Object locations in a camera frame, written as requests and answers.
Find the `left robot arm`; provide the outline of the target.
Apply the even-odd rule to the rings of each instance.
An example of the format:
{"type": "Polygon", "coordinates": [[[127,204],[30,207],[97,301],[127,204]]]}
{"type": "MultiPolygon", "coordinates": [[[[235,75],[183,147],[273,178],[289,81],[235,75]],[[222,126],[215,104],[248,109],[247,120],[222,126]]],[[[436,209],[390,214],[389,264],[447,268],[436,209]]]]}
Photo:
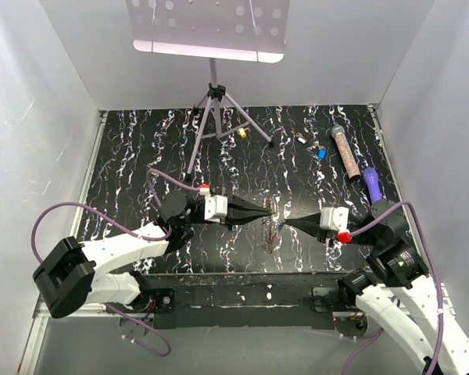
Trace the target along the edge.
{"type": "Polygon", "coordinates": [[[196,193],[197,198],[181,191],[167,194],[156,218],[140,229],[117,223],[117,236],[82,242],[73,236],[61,239],[33,273],[50,316],[61,319],[83,305],[105,303],[143,312],[157,301],[156,294],[137,273],[116,274],[116,269],[177,251],[194,236],[195,224],[233,228],[272,214],[236,195],[214,194],[206,185],[196,193]]]}

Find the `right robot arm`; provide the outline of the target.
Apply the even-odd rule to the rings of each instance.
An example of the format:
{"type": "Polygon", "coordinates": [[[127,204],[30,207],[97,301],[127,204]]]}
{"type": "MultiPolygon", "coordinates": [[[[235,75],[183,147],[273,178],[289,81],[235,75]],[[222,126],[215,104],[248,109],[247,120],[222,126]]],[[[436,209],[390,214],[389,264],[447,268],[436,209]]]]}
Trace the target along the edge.
{"type": "Polygon", "coordinates": [[[469,374],[469,338],[444,306],[441,283],[429,255],[420,255],[408,237],[406,201],[380,199],[361,220],[349,210],[325,207],[287,219],[318,241],[370,247],[369,270],[338,280],[338,290],[316,296],[316,307],[360,310],[376,321],[423,374],[469,374]]]}

